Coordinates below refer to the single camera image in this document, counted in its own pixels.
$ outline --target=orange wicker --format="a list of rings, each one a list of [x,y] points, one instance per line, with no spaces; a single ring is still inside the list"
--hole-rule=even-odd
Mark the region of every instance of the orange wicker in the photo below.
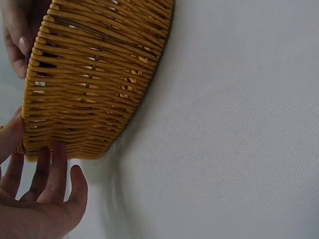
[[[173,0],[53,0],[24,89],[23,151],[53,141],[96,159],[137,109],[168,37]]]

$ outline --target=woven basket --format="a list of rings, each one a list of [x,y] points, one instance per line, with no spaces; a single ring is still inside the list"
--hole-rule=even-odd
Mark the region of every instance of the woven basket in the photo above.
[[[54,141],[104,154],[136,111],[165,45],[173,0],[53,0],[29,61],[23,152]]]

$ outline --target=woven weave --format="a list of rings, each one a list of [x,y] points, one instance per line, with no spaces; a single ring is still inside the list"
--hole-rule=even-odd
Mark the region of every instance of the woven weave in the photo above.
[[[173,0],[53,0],[29,61],[23,151],[54,141],[96,159],[143,98],[166,42]]]

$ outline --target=human hand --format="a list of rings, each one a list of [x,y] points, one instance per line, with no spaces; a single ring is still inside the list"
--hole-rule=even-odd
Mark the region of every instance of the human hand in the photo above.
[[[0,164],[21,143],[21,114],[0,130]],[[0,180],[0,238],[60,239],[81,221],[87,204],[87,182],[79,166],[71,169],[72,192],[63,202],[67,176],[64,143],[55,143],[50,163],[48,149],[40,151],[30,190],[15,199],[21,180],[24,156],[13,154],[7,172]]]
[[[0,4],[8,57],[13,70],[24,78],[27,71],[25,56],[32,49],[51,0],[0,0]]]

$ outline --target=fingernail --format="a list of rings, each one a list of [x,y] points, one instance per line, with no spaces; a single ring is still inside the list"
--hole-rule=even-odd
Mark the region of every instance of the fingernail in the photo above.
[[[19,109],[16,110],[16,112],[13,115],[13,119],[22,111],[22,107],[19,107]]]
[[[24,55],[26,55],[29,52],[30,46],[31,46],[31,43],[25,36],[20,38],[19,48]]]

